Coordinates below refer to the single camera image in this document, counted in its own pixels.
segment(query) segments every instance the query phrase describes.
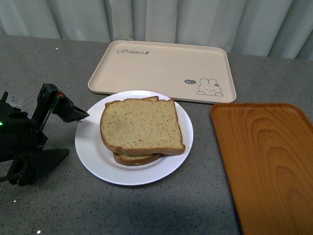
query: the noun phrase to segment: bread crust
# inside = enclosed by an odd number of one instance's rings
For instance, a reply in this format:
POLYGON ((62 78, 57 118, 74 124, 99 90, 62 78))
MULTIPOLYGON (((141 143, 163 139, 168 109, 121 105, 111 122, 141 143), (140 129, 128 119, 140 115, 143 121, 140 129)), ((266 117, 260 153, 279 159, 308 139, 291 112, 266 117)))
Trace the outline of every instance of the bread crust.
POLYGON ((163 154, 161 153, 155 153, 146 158, 137 158, 137 157, 123 158, 119 155, 119 153, 113 153, 114 160, 117 163, 127 166, 146 165, 160 159, 162 156, 163 154))
MULTIPOLYGON (((174 147, 159 147, 159 148, 133 148, 132 147, 132 148, 127 148, 125 146, 114 146, 114 145, 109 144, 107 142, 105 134, 101 130, 101 126, 104 125, 105 110, 108 109, 110 105, 113 105, 113 104, 118 103, 118 102, 121 102, 121 101, 116 100, 116 101, 112 101, 112 102, 106 103, 105 109, 104 109, 104 111, 102 113, 101 120, 100 120, 101 139, 102 139, 104 145, 109 150, 111 150, 114 153, 121 153, 121 152, 123 152, 123 153, 130 154, 130 155, 143 155, 143 154, 154 154, 154 153, 169 154, 169 155, 180 155, 180 154, 182 154, 185 151, 185 145, 182 144, 182 134, 181 134, 181 129, 180 129, 179 125, 178 125, 178 129, 179 129, 179 132, 180 132, 179 135, 180 135, 180 143, 181 143, 179 148, 174 148, 174 147)), ((174 100, 170 99, 167 102, 171 102, 172 105, 174 106, 175 111, 176 111, 174 100)), ((176 117, 176 122, 178 124, 177 112, 175 112, 175 117, 176 117)))

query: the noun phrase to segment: white plate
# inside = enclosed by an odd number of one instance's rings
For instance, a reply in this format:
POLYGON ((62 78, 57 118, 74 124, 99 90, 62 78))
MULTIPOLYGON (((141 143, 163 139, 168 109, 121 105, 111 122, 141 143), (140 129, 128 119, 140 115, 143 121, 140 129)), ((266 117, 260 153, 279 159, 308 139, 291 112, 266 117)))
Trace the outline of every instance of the white plate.
POLYGON ((183 137, 185 152, 181 155, 164 156, 155 162, 141 166, 125 166, 115 162, 113 153, 108 150, 100 136, 100 118, 105 103, 126 98, 145 98, 157 95, 168 100, 162 94, 147 91, 130 91, 110 95, 93 105, 89 117, 78 125, 75 135, 75 147, 83 165, 95 176, 118 185, 144 185, 160 180, 175 171, 187 158, 192 142, 193 127, 188 114, 175 102, 179 125, 183 137))

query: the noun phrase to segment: speckled surface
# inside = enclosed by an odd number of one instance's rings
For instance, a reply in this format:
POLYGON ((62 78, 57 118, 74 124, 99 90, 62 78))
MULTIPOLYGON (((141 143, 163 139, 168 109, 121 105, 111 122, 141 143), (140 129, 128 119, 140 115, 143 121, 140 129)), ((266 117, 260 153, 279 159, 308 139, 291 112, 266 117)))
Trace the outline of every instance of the speckled surface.
MULTIPOLYGON (((87 87, 107 44, 0 35, 0 92, 25 98, 31 116, 43 83, 53 83, 88 110, 103 99, 87 87)), ((313 62, 228 55, 236 102, 289 102, 313 121, 313 62)), ((33 186, 0 184, 0 234, 240 234, 215 138, 212 105, 179 102, 194 144, 186 161, 152 184, 125 187, 92 175, 74 145, 78 123, 51 115, 46 149, 70 154, 33 186)), ((0 164, 1 176, 10 162, 0 164)))

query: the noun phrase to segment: bunny illustration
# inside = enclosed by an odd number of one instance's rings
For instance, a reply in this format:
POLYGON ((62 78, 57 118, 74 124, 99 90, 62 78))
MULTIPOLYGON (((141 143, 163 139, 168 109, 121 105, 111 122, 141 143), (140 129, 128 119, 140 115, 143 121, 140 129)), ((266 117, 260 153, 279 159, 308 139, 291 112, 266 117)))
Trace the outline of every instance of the bunny illustration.
POLYGON ((221 90, 219 84, 213 78, 211 78, 211 79, 207 79, 207 78, 200 79, 200 85, 198 87, 197 94, 223 96, 222 90, 221 90))

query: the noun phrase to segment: beige tray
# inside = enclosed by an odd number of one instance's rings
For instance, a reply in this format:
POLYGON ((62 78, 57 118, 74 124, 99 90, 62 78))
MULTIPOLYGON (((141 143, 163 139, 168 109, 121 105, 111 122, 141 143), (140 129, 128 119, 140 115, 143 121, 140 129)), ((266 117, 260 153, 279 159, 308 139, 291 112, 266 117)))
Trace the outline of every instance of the beige tray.
POLYGON ((225 51, 180 44, 114 41, 88 87, 101 94, 144 90, 204 103, 236 99, 225 51))

